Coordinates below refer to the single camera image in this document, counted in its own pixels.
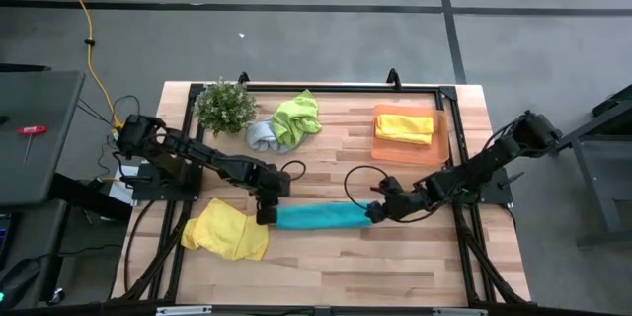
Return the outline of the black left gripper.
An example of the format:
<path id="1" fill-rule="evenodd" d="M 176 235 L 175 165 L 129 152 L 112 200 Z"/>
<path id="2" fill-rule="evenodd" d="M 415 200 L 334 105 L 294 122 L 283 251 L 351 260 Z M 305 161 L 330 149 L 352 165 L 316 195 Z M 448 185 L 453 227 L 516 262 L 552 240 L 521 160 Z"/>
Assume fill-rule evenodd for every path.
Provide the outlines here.
<path id="1" fill-rule="evenodd" d="M 255 196 L 258 203 L 258 225 L 276 224 L 278 199 L 290 195 L 291 177 L 283 171 L 264 170 L 257 181 Z"/>

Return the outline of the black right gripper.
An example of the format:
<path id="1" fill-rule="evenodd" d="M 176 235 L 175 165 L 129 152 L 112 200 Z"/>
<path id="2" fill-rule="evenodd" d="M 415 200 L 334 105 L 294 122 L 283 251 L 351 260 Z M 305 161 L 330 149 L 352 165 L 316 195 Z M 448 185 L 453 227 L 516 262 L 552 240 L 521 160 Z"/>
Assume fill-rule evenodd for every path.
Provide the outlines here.
<path id="1" fill-rule="evenodd" d="M 428 209 L 428 197 L 425 192 L 406 192 L 393 176 L 382 179 L 379 189 L 384 195 L 384 204 L 378 201 L 371 202 L 367 205 L 365 213 L 373 224 L 380 223 L 387 217 L 402 220 L 410 214 Z"/>

